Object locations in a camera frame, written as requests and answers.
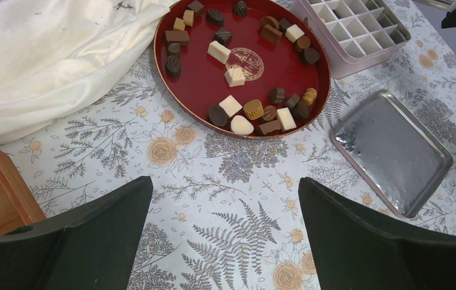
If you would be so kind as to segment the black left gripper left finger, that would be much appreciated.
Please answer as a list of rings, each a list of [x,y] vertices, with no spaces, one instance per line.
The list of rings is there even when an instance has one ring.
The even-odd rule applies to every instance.
[[[152,191],[141,176],[0,235],[0,289],[126,289]]]

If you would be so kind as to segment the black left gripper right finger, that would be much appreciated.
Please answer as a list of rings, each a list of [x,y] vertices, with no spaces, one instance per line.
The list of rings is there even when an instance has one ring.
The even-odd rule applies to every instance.
[[[322,289],[456,289],[456,236],[358,204],[311,179],[298,188]]]

